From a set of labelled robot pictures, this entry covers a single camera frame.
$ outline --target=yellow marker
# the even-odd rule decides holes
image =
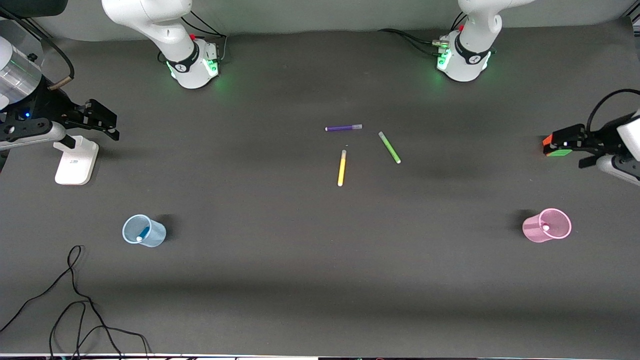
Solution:
[[[340,156],[340,171],[338,172],[338,186],[344,182],[344,167],[347,165],[347,150],[342,151]]]

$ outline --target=gray wall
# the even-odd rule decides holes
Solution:
[[[619,17],[633,2],[537,0],[502,15],[506,27],[516,28],[597,24]],[[194,0],[193,10],[228,34],[448,28],[460,11],[456,0]],[[38,21],[54,36],[75,40],[143,38],[112,23],[100,0],[69,0],[64,13]]]

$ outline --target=blue marker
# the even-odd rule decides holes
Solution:
[[[148,233],[149,233],[149,226],[147,226],[144,230],[142,230],[142,233],[138,235],[138,237],[136,238],[136,241],[142,241],[142,239],[144,239]]]

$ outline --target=metal cylinder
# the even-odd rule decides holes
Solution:
[[[9,104],[31,94],[42,78],[40,67],[3,37],[0,37],[0,68],[0,95]]]

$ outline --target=black cable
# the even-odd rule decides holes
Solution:
[[[203,30],[203,29],[200,29],[200,28],[198,28],[198,27],[196,27],[196,26],[192,25],[192,23],[190,23],[190,22],[188,22],[187,20],[185,20],[184,16],[183,16],[183,17],[180,17],[180,19],[182,19],[182,21],[184,21],[184,23],[185,23],[185,24],[187,24],[187,25],[191,26],[192,28],[194,28],[194,29],[196,29],[196,30],[198,30],[198,31],[200,31],[200,32],[202,32],[202,33],[209,34],[209,35],[214,35],[214,36],[221,37],[221,38],[226,38],[226,37],[227,37],[226,35],[224,35],[224,34],[220,33],[218,30],[216,30],[216,29],[212,28],[209,24],[207,24],[204,20],[202,20],[198,15],[196,15],[196,13],[195,13],[195,12],[191,12],[191,14],[192,14],[193,16],[195,16],[198,20],[200,20],[200,22],[201,22],[202,24],[205,24],[205,26],[207,26],[209,29],[213,30],[214,32],[212,33],[212,32],[210,32],[210,31]]]
[[[72,258],[72,255],[74,254],[74,252],[77,250],[77,254],[75,256],[75,258]],[[144,337],[144,335],[142,334],[138,334],[137,332],[132,332],[132,331],[127,331],[127,330],[123,330],[123,329],[118,329],[116,327],[109,327],[104,323],[104,319],[102,318],[102,315],[100,315],[100,313],[98,312],[97,308],[95,307],[95,303],[93,302],[93,299],[83,293],[81,293],[78,288],[77,288],[77,284],[76,284],[76,273],[74,272],[74,266],[76,265],[78,259],[80,258],[80,254],[82,253],[82,247],[80,245],[76,245],[74,247],[71,248],[71,250],[69,251],[68,255],[67,255],[67,269],[60,274],[56,280],[45,290],[43,291],[41,294],[25,301],[25,303],[20,307],[20,309],[18,310],[18,312],[11,318],[11,320],[9,320],[8,323],[6,323],[2,329],[0,329],[0,333],[2,333],[11,323],[13,323],[13,321],[22,313],[22,310],[33,300],[45,295],[46,293],[49,293],[60,281],[60,279],[66,275],[67,273],[71,273],[71,284],[72,287],[74,289],[74,292],[76,293],[76,295],[79,295],[80,297],[83,297],[84,300],[77,300],[74,302],[71,302],[69,305],[66,306],[66,308],[62,311],[62,313],[59,315],[58,319],[56,320],[56,322],[53,325],[53,328],[51,329],[51,332],[49,334],[49,352],[51,355],[51,359],[53,359],[53,338],[56,332],[56,329],[58,328],[58,325],[60,323],[60,321],[62,320],[62,318],[65,316],[65,314],[67,313],[67,311],[69,311],[69,309],[71,307],[73,307],[76,304],[81,304],[83,307],[81,316],[80,316],[80,322],[79,322],[79,326],[78,326],[78,332],[77,332],[77,338],[76,338],[76,350],[74,351],[72,357],[70,360],[74,360],[74,356],[76,356],[76,353],[78,354],[78,359],[80,358],[80,348],[82,347],[82,344],[84,343],[84,341],[87,339],[87,337],[95,330],[97,329],[104,329],[105,332],[107,333],[107,337],[109,338],[109,342],[111,344],[111,346],[113,347],[114,350],[116,350],[116,352],[118,352],[118,355],[120,355],[120,357],[123,356],[123,353],[120,351],[120,349],[116,346],[115,342],[113,341],[113,337],[111,336],[111,331],[117,331],[117,332],[122,332],[124,334],[128,334],[128,335],[133,335],[133,336],[137,336],[140,339],[142,339],[143,342],[143,346],[145,348],[145,354],[147,355],[147,359],[148,359],[148,354],[151,351],[151,346],[148,344],[148,340]],[[84,315],[86,313],[86,305],[89,305],[93,311],[93,313],[95,314],[95,316],[98,318],[98,320],[100,321],[100,325],[94,327],[93,329],[91,329],[87,335],[85,335],[85,337],[83,338],[82,341],[80,341],[80,337],[81,337],[81,333],[82,333],[82,324],[83,324],[83,320],[84,320]]]
[[[25,18],[24,19],[26,22],[29,23],[29,25],[33,26],[34,28],[38,28],[38,30],[40,30],[44,35],[46,35],[47,38],[52,38],[51,34],[48,33],[45,29],[43,29],[37,22],[35,22],[33,19],[30,18]]]
[[[34,38],[38,39],[38,36],[37,36],[37,35],[35,35],[33,32],[31,32],[29,29],[24,29],[24,31],[28,32],[28,33],[29,33],[29,35],[31,35],[32,37],[34,37]]]
[[[190,22],[188,22],[187,20],[185,20],[185,19],[184,19],[184,17],[181,17],[180,19],[182,19],[182,21],[184,21],[184,23],[185,23],[185,24],[187,24],[187,25],[191,26],[192,28],[194,28],[194,29],[196,29],[196,30],[200,31],[201,33],[205,33],[205,34],[209,34],[209,35],[214,35],[214,36],[217,36],[217,37],[223,37],[223,36],[222,36],[222,35],[220,35],[220,34],[212,33],[212,32],[210,32],[210,31],[203,30],[203,29],[200,29],[200,28],[195,27],[194,25],[191,25],[191,23],[190,23]]]
[[[417,38],[411,34],[405,33],[404,31],[400,31],[397,29],[380,29],[378,31],[382,31],[385,33],[394,33],[394,34],[398,34],[400,35],[403,39],[405,39],[406,41],[409,42],[409,44],[411,44],[411,46],[413,46],[414,48],[416,48],[416,50],[420,51],[421,53],[424,54],[428,54],[428,55],[432,55],[433,53],[431,51],[427,51],[421,47],[418,46],[418,44],[416,44],[414,41],[420,43],[420,44],[424,44],[424,45],[431,45],[430,41],[427,40],[423,40],[421,38]]]
[[[638,9],[638,6],[640,6],[640,3],[637,3],[633,9],[629,10],[627,12],[627,14],[625,16],[630,16],[636,9]]]
[[[38,39],[38,37],[34,36],[36,39],[43,40],[49,46],[51,46],[58,54],[60,54],[60,56],[67,63],[67,66],[69,66],[69,75],[67,76],[69,78],[69,80],[66,81],[65,83],[68,83],[71,79],[73,79],[76,76],[76,70],[74,68],[74,65],[71,63],[71,60],[69,60],[69,57],[67,57],[67,55],[64,53],[64,51],[62,51],[56,44],[54,44],[53,41],[51,41],[46,35],[44,35],[42,33],[42,31],[40,31],[38,28],[36,28],[34,26],[29,25],[26,21],[24,21],[22,19],[19,19],[18,17],[16,17],[14,14],[9,12],[6,8],[4,8],[1,5],[0,5],[0,12],[2,12],[5,16],[11,18],[11,20],[17,22],[18,25],[22,26],[22,28],[27,30],[28,32],[30,32],[30,33],[33,32],[33,33],[37,34],[38,37],[40,37],[40,38]],[[65,78],[65,79],[57,82],[53,86],[58,85],[58,87],[56,87],[56,88],[59,88],[60,86],[65,84],[65,83],[62,83],[65,80],[67,80],[67,79]]]
[[[410,38],[411,40],[415,41],[415,42],[419,42],[421,44],[426,44],[426,45],[431,45],[431,41],[429,40],[423,40],[419,37],[415,37],[409,33],[405,33],[402,30],[398,30],[398,29],[390,29],[390,28],[385,28],[385,29],[380,29],[378,31],[382,31],[384,33],[394,33],[394,34],[398,34],[404,38]]]
[[[166,58],[164,58],[164,61],[160,60],[160,55],[162,55],[162,51],[158,51],[158,55],[156,55],[156,60],[161,63],[164,64],[164,62],[166,61]]]
[[[589,118],[587,119],[587,124],[585,125],[585,130],[586,130],[586,133],[587,133],[588,136],[591,135],[591,123],[593,122],[593,117],[596,115],[596,112],[598,111],[598,109],[600,109],[600,107],[602,106],[602,104],[604,104],[604,102],[606,100],[608,100],[612,96],[615,96],[617,94],[621,94],[623,92],[630,92],[632,94],[640,95],[640,90],[636,90],[636,89],[620,89],[620,90],[616,90],[616,91],[614,91],[612,93],[609,93],[607,96],[603,97],[602,100],[600,100],[600,102],[598,102],[596,107],[593,108],[593,110],[591,111],[591,114],[589,114]]]
[[[461,18],[461,19],[460,19],[460,20],[459,20],[459,21],[458,21],[458,22],[453,26],[453,28],[451,29],[451,31],[453,31],[455,28],[457,28],[457,27],[458,27],[458,25],[460,25],[460,24],[461,24],[461,23],[462,23],[462,22],[463,22],[467,17],[468,17],[467,15],[463,16],[463,17],[462,17],[462,18]]]
[[[458,16],[456,16],[456,18],[453,20],[453,22],[451,23],[451,30],[453,31],[453,29],[456,27],[456,22],[458,21],[458,18],[460,17],[460,15],[464,14],[464,12],[460,12],[458,14]]]
[[[58,278],[45,290],[43,291],[41,294],[39,294],[38,296],[32,297],[31,299],[27,300],[24,302],[24,304],[20,307],[20,309],[18,310],[18,312],[13,316],[13,318],[11,318],[11,320],[9,320],[8,323],[6,323],[2,329],[0,329],[0,334],[7,328],[9,327],[9,325],[11,325],[11,323],[22,313],[22,310],[24,310],[24,308],[33,300],[41,297],[42,295],[45,295],[46,293],[50,292],[51,289],[53,289],[57,284],[58,281],[60,281],[60,279],[62,279],[62,277],[64,275],[66,275],[68,272],[71,271],[71,266],[76,264],[77,259],[69,266],[68,269],[66,269],[62,274],[60,274],[60,276],[58,276]]]
[[[200,18],[198,15],[196,15],[196,13],[195,13],[195,12],[193,12],[193,10],[191,10],[191,14],[192,14],[193,16],[195,16],[195,17],[196,17],[196,19],[200,20],[200,22],[201,22],[202,24],[204,24],[204,26],[206,26],[206,27],[208,27],[209,29],[211,29],[211,31],[213,31],[214,33],[216,33],[216,34],[218,34],[218,35],[220,35],[221,37],[224,37],[224,38],[226,38],[226,37],[227,37],[226,35],[224,35],[224,34],[220,33],[218,30],[216,30],[216,29],[212,28],[209,24],[207,24],[207,23],[206,23],[206,21],[202,20],[202,18]]]

